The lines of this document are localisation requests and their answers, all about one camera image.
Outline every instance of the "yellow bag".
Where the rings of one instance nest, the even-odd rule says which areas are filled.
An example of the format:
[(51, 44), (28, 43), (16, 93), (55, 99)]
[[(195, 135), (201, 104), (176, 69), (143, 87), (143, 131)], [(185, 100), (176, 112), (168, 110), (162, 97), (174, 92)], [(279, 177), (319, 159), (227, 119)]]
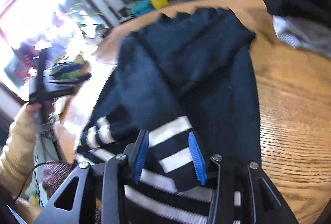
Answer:
[(168, 0), (150, 0), (153, 7), (156, 9), (161, 9), (165, 6), (169, 5), (169, 1)]

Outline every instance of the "person's hand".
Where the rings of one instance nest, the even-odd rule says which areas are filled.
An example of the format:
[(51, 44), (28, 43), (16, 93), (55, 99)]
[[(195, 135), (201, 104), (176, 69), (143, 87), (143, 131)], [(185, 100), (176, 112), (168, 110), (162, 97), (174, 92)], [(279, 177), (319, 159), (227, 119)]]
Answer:
[(32, 116), (36, 110), (41, 109), (41, 106), (42, 105), (40, 103), (37, 103), (37, 102), (32, 104), (32, 105), (27, 105), (26, 106), (27, 115)]
[[(52, 113), (53, 102), (47, 101), (47, 102), (45, 102), (45, 105), (46, 105), (46, 112), (48, 114)], [(34, 104), (27, 105), (25, 110), (26, 110), (27, 115), (32, 116), (35, 113), (35, 111), (38, 109), (41, 109), (41, 107), (42, 107), (42, 105), (40, 103), (36, 102)]]

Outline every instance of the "round wooden table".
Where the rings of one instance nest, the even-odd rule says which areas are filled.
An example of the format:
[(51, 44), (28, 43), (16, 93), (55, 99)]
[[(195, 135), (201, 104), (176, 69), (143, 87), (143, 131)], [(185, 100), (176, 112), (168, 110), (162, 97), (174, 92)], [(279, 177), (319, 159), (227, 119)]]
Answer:
[(55, 133), (68, 161), (75, 139), (116, 63), (119, 43), (165, 13), (192, 12), (196, 6), (230, 8), (256, 33), (250, 53), (258, 84), (263, 169), (300, 224), (317, 219), (331, 197), (331, 61), (280, 42), (262, 0), (198, 0), (166, 7), (115, 28), (89, 59), (92, 77), (56, 123)]

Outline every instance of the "sweater sleeve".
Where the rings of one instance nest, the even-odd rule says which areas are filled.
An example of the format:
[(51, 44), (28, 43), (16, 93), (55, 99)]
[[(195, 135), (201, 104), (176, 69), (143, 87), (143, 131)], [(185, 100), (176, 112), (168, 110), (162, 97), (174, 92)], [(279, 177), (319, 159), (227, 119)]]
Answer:
[[(25, 104), (10, 125), (9, 137), (0, 156), (0, 180), (13, 195), (18, 194), (25, 177), (33, 167), (35, 145), (34, 121), (32, 116), (27, 115)], [(30, 183), (31, 176), (24, 190)]]

